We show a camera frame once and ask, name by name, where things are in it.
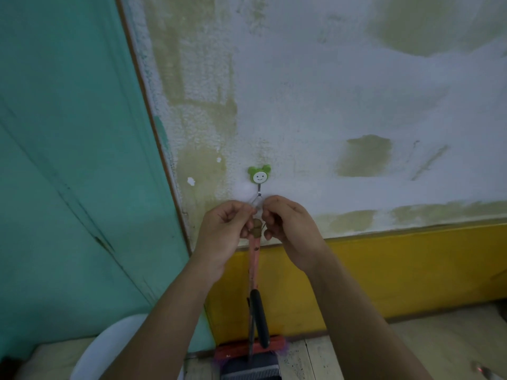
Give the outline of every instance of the tile floor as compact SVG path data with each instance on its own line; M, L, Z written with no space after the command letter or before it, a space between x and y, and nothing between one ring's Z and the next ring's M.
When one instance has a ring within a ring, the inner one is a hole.
M493 305L392 324L435 380L482 378L471 371L480 361L507 379L507 323ZM41 345L20 371L18 380L68 379L73 365L93 339ZM284 380L343 379L329 338L292 343L279 358ZM218 380L211 359L189 359L186 380Z

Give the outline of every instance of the teal door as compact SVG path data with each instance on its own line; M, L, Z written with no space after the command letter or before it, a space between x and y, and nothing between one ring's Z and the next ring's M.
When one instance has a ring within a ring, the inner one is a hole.
M0 355L26 356L146 312L188 257L114 0L0 0L0 51Z

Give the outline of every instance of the dustpan handle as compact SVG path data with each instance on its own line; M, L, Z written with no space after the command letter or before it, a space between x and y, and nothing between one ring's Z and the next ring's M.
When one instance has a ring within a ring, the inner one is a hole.
M261 293L258 289L252 289L250 292L250 307L257 327L259 343L261 343L262 348L266 349L269 347L269 330L268 323L266 323L266 315L264 315L264 308L262 306Z

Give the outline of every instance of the person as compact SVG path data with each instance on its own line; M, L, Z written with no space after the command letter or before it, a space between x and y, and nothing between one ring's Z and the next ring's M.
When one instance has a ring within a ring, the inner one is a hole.
M176 379L213 283L257 210L229 201L204 216L192 257L101 380ZM264 201L267 240L279 239L308 277L345 379L431 379L320 235L307 210L281 196Z

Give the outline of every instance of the yellow baseboard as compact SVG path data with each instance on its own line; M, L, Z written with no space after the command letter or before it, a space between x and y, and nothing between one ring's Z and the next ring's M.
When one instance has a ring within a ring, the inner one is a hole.
M386 318L507 297L507 224L328 241ZM217 344L246 339L248 255L237 252L206 300ZM259 290L271 334L326 328L307 277L281 246L261 249Z

